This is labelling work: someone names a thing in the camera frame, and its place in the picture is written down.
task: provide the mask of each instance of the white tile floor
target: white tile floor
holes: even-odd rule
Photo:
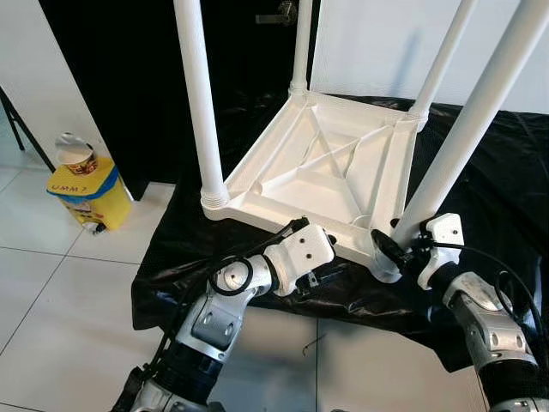
[[[172,187],[150,185],[118,232],[92,237],[45,193],[48,175],[0,167],[0,412],[107,411],[158,343],[131,329],[130,284]],[[400,336],[256,308],[211,399],[227,412],[486,412],[472,369],[447,374]]]

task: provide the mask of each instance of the white cylindrical leg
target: white cylindrical leg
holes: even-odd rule
[[[299,0],[298,34],[295,40],[293,76],[290,82],[292,94],[303,94],[307,89],[307,61],[311,37],[312,0]]]
[[[427,123],[429,107],[437,94],[438,87],[454,56],[457,45],[459,45],[460,40],[462,39],[465,27],[469,22],[477,2],[478,0],[462,0],[460,3],[454,15],[454,19],[449,26],[448,32],[446,33],[446,36],[444,36],[443,43],[440,45],[437,57],[432,63],[425,83],[423,83],[423,87],[419,91],[418,99],[408,111],[408,116],[410,118],[419,120],[419,131],[423,130],[425,123]]]
[[[217,209],[229,201],[229,194],[221,174],[200,0],[174,0],[173,4],[202,178],[202,205]]]
[[[393,232],[401,246],[433,217],[485,134],[549,22],[549,1],[522,0],[462,112]]]

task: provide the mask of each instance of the black plastic sheet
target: black plastic sheet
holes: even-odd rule
[[[216,113],[225,175],[256,140],[284,98],[258,96],[241,109]],[[398,110],[407,110],[412,103],[391,98],[350,99]],[[408,200],[460,110],[459,106],[432,106],[429,122],[417,137]],[[500,112],[439,210],[460,214],[466,245],[501,258],[520,274],[538,301],[543,297],[545,321],[549,313],[548,153],[549,116]],[[205,262],[211,257],[252,247],[272,235],[238,221],[209,221],[200,206],[200,178],[196,158],[192,159],[185,165],[132,285],[133,320],[138,330],[164,326],[181,293],[198,276],[204,277]],[[499,269],[467,252],[462,253],[460,265],[489,282]],[[402,278],[395,284],[384,284],[365,267],[342,258],[318,270],[317,277],[321,286],[312,294],[286,298],[268,294],[251,304],[401,333],[433,348],[449,371],[470,364],[462,332],[451,314],[433,306],[431,295],[411,280]],[[193,298],[186,298],[187,303]],[[516,298],[516,309],[524,313],[521,296]]]

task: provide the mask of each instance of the black door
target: black door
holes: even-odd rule
[[[190,165],[194,172],[172,0],[39,1],[134,198],[151,180],[175,183]],[[273,114],[290,82],[295,24],[256,24],[280,2],[202,1],[216,121],[220,134],[229,130],[220,146],[229,158],[242,135],[253,134],[250,122]],[[241,156],[233,151],[224,173]]]

